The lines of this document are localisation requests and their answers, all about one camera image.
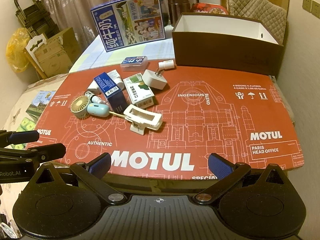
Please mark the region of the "white plug adapter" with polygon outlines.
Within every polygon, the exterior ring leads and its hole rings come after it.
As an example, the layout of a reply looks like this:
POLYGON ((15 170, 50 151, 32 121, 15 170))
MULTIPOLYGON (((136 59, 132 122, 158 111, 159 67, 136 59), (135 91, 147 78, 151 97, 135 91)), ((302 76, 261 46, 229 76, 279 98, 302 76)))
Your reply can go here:
POLYGON ((163 76, 156 75, 155 72, 148 69, 144 71, 142 80, 147 86, 155 89, 163 90, 167 85, 167 80, 163 76))

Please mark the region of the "white cream tube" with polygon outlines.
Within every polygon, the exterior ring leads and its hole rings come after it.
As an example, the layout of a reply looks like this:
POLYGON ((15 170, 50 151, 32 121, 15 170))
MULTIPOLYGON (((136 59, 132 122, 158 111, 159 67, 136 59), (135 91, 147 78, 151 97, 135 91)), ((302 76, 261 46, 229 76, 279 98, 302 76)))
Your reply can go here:
POLYGON ((114 81, 114 83, 123 90, 125 88, 124 82, 120 76, 120 74, 117 72, 116 69, 110 71, 107 73, 107 75, 114 81))

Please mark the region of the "quilted beige chair cover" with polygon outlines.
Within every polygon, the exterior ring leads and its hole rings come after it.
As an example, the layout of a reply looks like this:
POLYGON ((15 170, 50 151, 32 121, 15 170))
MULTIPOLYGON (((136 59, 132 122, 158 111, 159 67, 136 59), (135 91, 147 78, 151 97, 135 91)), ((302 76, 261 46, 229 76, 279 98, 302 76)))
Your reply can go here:
POLYGON ((268 0, 226 0, 230 15, 260 21, 268 31, 283 43, 287 11, 268 0))

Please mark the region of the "blue dental floss box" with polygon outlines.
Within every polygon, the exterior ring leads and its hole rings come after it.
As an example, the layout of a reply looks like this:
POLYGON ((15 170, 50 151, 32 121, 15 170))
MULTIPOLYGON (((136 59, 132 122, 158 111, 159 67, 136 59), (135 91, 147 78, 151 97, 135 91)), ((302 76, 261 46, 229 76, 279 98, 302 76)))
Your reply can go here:
POLYGON ((148 65, 147 56, 130 56, 126 57, 120 64, 124 72, 144 71, 148 65))

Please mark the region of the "green white spray box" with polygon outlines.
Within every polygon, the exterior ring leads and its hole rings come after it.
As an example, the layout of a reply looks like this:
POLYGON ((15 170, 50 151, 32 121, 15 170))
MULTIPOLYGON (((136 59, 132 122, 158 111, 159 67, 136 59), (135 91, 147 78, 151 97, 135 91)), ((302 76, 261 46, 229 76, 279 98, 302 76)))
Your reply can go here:
POLYGON ((141 109, 146 109, 154 105, 154 93, 143 81, 142 74, 137 73, 123 80, 131 103, 141 109))

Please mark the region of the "brown storage box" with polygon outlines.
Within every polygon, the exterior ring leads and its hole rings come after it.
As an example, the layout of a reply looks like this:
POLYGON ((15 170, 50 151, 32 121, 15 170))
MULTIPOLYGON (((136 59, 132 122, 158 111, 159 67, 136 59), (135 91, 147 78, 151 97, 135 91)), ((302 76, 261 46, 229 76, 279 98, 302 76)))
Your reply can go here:
POLYGON ((258 20, 182 13, 171 34, 179 66, 279 73, 283 45, 258 20))

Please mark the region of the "blue handheld mini fan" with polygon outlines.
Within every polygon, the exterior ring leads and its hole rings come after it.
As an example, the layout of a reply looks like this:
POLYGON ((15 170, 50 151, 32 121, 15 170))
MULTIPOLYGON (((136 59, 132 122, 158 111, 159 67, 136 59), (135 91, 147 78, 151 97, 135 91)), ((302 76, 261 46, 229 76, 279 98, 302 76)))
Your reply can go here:
POLYGON ((82 95, 77 97, 70 106, 70 111, 74 116, 76 116, 78 119, 85 119, 89 117, 90 115, 106 118, 110 114, 120 117, 120 118, 126 118, 125 115, 115 113, 110 110, 108 105, 102 104, 102 103, 93 103, 89 97, 82 95))

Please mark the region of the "green landscape box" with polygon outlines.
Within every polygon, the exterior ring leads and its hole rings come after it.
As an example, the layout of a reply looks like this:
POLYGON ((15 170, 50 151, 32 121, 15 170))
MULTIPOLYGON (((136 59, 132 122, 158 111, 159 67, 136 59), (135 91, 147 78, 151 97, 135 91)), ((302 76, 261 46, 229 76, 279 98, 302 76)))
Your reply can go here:
POLYGON ((26 113, 28 113, 33 118, 39 118, 41 114, 43 113, 44 109, 52 99, 52 97, 55 94, 55 90, 41 90, 37 93, 35 98, 33 98, 31 104, 26 110, 26 113))

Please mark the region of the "red Motul cardboard sheet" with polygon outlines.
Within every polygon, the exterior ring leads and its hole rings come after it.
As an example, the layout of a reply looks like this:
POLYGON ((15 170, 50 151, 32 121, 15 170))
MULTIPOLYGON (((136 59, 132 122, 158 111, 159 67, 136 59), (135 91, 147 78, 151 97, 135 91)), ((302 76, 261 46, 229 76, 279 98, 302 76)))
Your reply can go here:
POLYGON ((157 131, 143 135, 116 116, 78 119, 74 99, 109 67, 69 74, 42 113, 38 145, 60 142, 63 164, 88 162, 107 152, 111 172, 159 179, 213 179, 208 157, 217 153, 253 168, 276 163, 285 170, 304 165, 288 111, 266 75, 178 66, 164 72, 167 85, 155 91, 149 111, 160 113, 157 131))

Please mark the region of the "white rectangular charger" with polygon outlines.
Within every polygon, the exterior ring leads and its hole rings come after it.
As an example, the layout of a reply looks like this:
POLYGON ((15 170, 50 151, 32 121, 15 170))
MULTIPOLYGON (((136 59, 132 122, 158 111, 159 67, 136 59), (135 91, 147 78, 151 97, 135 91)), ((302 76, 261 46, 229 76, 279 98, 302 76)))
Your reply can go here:
POLYGON ((93 93, 95 95, 99 95, 101 93, 99 90, 98 84, 94 80, 87 87, 87 91, 90 91, 91 93, 93 93))

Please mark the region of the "blue medicine box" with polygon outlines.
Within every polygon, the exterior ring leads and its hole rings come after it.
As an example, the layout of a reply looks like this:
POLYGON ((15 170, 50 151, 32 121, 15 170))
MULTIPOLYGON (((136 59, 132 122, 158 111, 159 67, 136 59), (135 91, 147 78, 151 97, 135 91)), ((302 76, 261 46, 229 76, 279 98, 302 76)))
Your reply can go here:
POLYGON ((96 76, 94 81, 108 100, 112 110, 116 113, 123 113, 128 104, 121 88, 105 72, 96 76))

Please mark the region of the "small white bottle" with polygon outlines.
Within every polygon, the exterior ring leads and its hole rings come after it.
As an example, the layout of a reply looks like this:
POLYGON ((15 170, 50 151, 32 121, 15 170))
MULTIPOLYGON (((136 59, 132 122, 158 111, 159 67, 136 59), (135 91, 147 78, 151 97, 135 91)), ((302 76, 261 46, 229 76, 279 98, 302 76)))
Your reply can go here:
POLYGON ((158 68, 160 70, 173 69, 175 68, 174 60, 166 60, 158 63, 158 68))

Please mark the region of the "brown metal canister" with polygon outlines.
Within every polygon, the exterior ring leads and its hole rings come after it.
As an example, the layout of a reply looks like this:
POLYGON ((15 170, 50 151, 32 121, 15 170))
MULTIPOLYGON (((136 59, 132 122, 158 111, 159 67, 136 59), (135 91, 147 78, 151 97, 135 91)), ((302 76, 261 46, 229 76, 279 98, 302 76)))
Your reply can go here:
POLYGON ((183 12, 190 11, 189 0, 168 0, 170 23, 174 27, 183 12))

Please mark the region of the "blue milk carton box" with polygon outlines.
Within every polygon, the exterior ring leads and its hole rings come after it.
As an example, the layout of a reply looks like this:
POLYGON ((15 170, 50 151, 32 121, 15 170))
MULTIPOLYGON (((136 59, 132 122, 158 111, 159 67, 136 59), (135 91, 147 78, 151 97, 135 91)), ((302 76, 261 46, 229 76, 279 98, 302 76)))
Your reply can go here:
POLYGON ((161 0, 112 0, 91 14, 107 52, 165 39, 161 0))

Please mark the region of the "green tissue pack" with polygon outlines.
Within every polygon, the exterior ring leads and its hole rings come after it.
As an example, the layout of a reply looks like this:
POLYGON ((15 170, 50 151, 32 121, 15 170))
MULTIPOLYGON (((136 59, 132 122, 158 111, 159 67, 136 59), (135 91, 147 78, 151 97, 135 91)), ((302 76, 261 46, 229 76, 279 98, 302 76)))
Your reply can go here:
MULTIPOLYGON (((35 126, 36 126, 36 123, 33 120, 30 120, 28 118, 23 118, 23 120, 21 121, 16 131, 17 132, 32 131, 34 130, 35 126)), ((26 143, 12 145, 12 148, 16 150, 24 150, 26 145, 27 145, 26 143)))

